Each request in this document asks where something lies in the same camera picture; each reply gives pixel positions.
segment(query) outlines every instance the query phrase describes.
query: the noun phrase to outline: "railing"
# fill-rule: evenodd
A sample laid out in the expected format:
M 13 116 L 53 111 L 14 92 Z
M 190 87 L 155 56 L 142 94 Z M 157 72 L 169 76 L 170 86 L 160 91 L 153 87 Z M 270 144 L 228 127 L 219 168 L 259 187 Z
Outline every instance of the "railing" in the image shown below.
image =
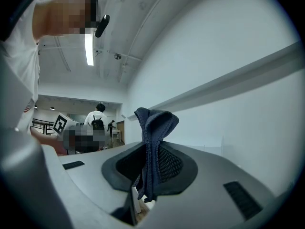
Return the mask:
M 53 125 L 54 125 L 54 122 L 51 122 L 51 121 L 44 121 L 44 120 L 39 120 L 39 119 L 32 120 L 32 127 L 43 130 L 43 134 L 46 134 L 46 135 L 55 133 L 55 132 L 48 132 L 48 131 L 52 130 Z

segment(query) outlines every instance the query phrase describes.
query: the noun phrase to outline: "denim cloth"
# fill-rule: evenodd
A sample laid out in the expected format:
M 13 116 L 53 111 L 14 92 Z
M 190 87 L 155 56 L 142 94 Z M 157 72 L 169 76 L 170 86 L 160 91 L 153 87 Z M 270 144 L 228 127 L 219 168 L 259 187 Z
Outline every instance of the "denim cloth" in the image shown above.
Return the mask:
M 158 163 L 159 144 L 178 125 L 177 116 L 168 111 L 138 108 L 135 112 L 142 128 L 142 141 L 146 144 L 146 163 L 134 183 L 139 192 L 138 199 L 143 195 L 145 202 L 153 199 L 153 188 L 160 184 L 160 170 Z

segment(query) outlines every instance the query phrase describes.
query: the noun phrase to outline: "man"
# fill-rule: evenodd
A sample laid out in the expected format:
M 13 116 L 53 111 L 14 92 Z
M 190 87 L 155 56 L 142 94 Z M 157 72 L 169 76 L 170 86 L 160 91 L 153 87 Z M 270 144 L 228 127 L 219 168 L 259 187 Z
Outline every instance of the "man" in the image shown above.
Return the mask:
M 103 113 L 105 111 L 106 107 L 102 103 L 99 103 L 96 105 L 95 111 L 90 112 L 84 122 L 84 125 L 92 125 L 92 121 L 101 119 L 105 126 L 108 124 L 107 116 Z
M 112 129 L 115 128 L 115 127 L 113 126 L 113 123 L 114 123 L 114 120 L 112 120 L 112 121 L 108 124 L 108 130 L 107 130 L 107 131 L 110 130 L 110 137 L 112 136 Z
M 89 27 L 96 26 L 97 8 L 98 0 L 34 0 L 20 17 L 9 38 L 0 42 L 0 53 L 7 65 L 32 92 L 17 128 L 31 133 L 41 144 L 53 146 L 58 154 L 66 152 L 56 137 L 30 129 L 34 105 L 38 99 L 39 40 L 43 36 L 85 33 Z

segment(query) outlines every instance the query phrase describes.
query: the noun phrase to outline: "black backpack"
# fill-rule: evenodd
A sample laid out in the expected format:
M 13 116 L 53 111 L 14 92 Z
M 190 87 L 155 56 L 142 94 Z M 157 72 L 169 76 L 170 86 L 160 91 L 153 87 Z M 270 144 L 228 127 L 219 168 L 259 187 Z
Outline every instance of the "black backpack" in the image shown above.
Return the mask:
M 91 122 L 91 126 L 93 126 L 93 130 L 105 130 L 104 127 L 104 122 L 101 120 L 101 118 L 99 120 L 96 120 L 95 117 L 93 116 L 94 120 Z

